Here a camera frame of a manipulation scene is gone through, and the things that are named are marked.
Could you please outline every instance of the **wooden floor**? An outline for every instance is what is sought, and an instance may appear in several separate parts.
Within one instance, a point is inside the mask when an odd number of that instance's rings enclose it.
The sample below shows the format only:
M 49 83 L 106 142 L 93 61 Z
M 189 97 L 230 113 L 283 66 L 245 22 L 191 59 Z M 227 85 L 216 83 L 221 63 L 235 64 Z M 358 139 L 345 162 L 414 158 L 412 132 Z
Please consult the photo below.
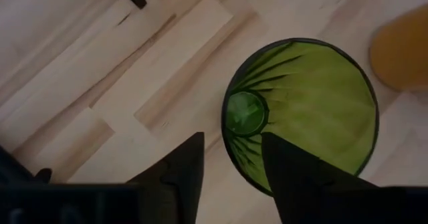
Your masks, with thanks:
M 382 24 L 428 0 L 0 0 L 0 143 L 55 182 L 124 182 L 205 132 L 198 223 L 279 223 L 233 168 L 219 128 L 234 71 L 260 47 L 313 37 L 351 55 L 381 108 L 362 177 L 428 185 L 428 98 L 383 86 L 368 64 Z

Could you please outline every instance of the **green glass vase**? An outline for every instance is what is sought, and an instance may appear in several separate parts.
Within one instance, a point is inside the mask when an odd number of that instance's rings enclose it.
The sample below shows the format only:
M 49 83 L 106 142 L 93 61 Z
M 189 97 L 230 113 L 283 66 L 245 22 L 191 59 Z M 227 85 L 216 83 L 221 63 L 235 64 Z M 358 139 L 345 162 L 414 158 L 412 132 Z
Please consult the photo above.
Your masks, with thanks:
M 301 38 L 271 43 L 250 56 L 227 88 L 221 117 L 235 167 L 268 195 L 261 133 L 274 133 L 358 175 L 378 127 L 376 96 L 358 64 L 333 45 Z

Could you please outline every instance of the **orange object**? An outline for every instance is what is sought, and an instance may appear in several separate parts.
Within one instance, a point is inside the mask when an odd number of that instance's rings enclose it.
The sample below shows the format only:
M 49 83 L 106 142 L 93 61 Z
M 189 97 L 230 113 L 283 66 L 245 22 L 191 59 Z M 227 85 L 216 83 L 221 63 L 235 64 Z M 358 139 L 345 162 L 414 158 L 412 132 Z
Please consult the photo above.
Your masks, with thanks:
M 372 40 L 373 72 L 396 90 L 428 90 L 428 5 L 380 28 Z

